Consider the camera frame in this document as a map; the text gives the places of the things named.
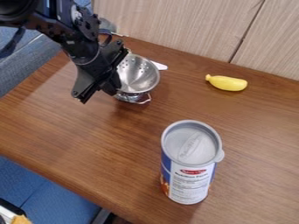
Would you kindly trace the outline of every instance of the plastic banana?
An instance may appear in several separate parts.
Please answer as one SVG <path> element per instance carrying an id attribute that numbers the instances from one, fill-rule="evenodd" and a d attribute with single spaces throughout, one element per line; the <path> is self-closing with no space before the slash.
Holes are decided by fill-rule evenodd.
<path id="1" fill-rule="evenodd" d="M 205 79 L 209 81 L 214 87 L 226 91 L 241 91 L 248 85 L 246 80 L 236 79 L 221 75 L 211 76 L 206 75 Z"/>

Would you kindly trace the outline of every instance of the tin can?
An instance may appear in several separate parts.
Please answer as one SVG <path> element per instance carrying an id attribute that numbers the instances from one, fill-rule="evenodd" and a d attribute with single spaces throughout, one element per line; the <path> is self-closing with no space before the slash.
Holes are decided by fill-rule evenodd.
<path id="1" fill-rule="evenodd" d="M 175 122 L 162 134 L 161 185 L 180 204 L 204 200 L 225 154 L 219 134 L 203 122 Z"/>

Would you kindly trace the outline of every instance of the stainless steel strainer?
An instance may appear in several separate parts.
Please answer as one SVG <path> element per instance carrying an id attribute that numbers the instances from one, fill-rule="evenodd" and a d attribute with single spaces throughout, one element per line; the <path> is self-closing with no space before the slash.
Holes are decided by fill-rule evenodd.
<path id="1" fill-rule="evenodd" d="M 137 104 L 150 102 L 150 90 L 160 81 L 159 70 L 150 60 L 130 53 L 117 67 L 117 72 L 122 82 L 115 96 L 118 100 Z"/>

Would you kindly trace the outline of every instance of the wall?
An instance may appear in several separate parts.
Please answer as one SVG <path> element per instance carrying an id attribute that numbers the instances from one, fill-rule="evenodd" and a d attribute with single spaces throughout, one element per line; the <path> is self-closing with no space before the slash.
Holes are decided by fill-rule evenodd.
<path id="1" fill-rule="evenodd" d="M 94 0 L 118 32 L 299 80 L 297 0 Z"/>
<path id="2" fill-rule="evenodd" d="M 266 1 L 232 63 L 299 81 L 299 1 Z"/>

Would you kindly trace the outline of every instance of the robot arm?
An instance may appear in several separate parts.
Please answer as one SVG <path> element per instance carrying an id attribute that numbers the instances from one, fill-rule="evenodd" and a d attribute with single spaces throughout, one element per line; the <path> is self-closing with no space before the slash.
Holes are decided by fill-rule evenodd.
<path id="1" fill-rule="evenodd" d="M 73 0 L 0 0 L 0 26 L 37 30 L 61 44 L 78 68 L 72 96 L 82 103 L 96 91 L 115 95 L 122 86 L 116 68 L 128 50 L 120 39 L 100 45 L 100 23 Z"/>

